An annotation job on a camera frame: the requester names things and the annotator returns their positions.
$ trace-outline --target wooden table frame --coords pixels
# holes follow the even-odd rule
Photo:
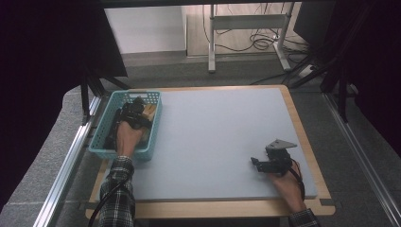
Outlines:
[[[306,137],[301,119],[292,101],[289,90],[284,85],[261,85],[261,86],[223,86],[223,87],[183,87],[183,88],[160,88],[161,92],[171,91],[197,91],[197,90],[237,90],[237,89],[266,89],[279,88],[286,102],[288,113],[301,143],[304,156],[311,170],[312,177],[318,191],[318,196],[311,200],[305,200],[306,207],[311,208],[317,216],[333,215],[336,211],[334,204],[322,205],[321,200],[330,200],[331,196],[325,184],[323,175],[316,161],[312,147]],[[144,89],[133,89],[133,91],[144,91]],[[96,203],[97,191],[108,165],[104,160],[98,172],[94,190],[89,202]],[[89,218],[93,210],[86,210]],[[288,207],[283,200],[265,201],[147,201],[136,203],[135,218],[255,218],[255,217],[284,217],[288,216]]]

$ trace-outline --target basket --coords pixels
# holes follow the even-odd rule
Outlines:
[[[162,112],[161,93],[154,91],[146,92],[130,92],[116,91],[112,93],[109,103],[100,118],[96,128],[94,137],[89,145],[89,150],[102,159],[114,159],[116,152],[114,149],[103,148],[106,137],[109,134],[113,124],[115,112],[121,108],[126,102],[133,102],[136,97],[140,96],[147,104],[156,104],[156,114],[154,115],[152,126],[149,132],[148,141],[142,146],[135,148],[134,159],[141,161],[149,161],[153,156],[153,149],[156,142],[157,130],[159,127],[160,114]]]

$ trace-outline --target gray carpet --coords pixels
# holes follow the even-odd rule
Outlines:
[[[127,64],[129,77],[122,81],[135,88],[228,86],[248,85],[257,80],[282,73],[274,56],[219,58],[217,72],[207,73],[205,59],[164,61],[150,58],[145,66]],[[278,84],[277,77],[260,84]],[[319,92],[321,78],[291,90],[297,111],[315,152],[328,189],[336,204],[333,216],[319,217],[323,226],[391,226],[374,191],[367,182],[357,160],[344,139],[322,94]],[[109,90],[117,90],[104,81]],[[368,157],[385,185],[401,205],[401,160],[381,138],[352,99],[348,100],[347,113],[350,126],[366,148]],[[0,226],[32,226],[44,203],[49,189],[57,176],[81,121],[80,89],[76,88],[64,97],[63,109],[49,134],[40,154],[14,192],[0,215]],[[85,226],[85,205],[92,191],[100,159],[90,152],[82,152],[77,168],[68,183],[68,193],[62,195],[56,216],[50,226]],[[182,226],[194,226],[197,220]],[[179,226],[171,222],[153,222],[151,226]],[[267,226],[263,218],[228,220],[218,226]],[[281,226],[287,226],[282,218]]]

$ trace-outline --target white wall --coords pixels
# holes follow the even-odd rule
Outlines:
[[[181,6],[105,11],[121,54],[186,49]]]

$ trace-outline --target plaid shirt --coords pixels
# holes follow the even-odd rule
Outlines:
[[[127,180],[104,204],[100,210],[99,226],[133,227],[135,199],[132,194],[131,179],[133,165],[131,158],[119,156],[114,159],[110,174],[100,189],[100,198],[112,191],[120,182]],[[288,217],[291,227],[319,227],[315,215],[310,209],[294,213]]]

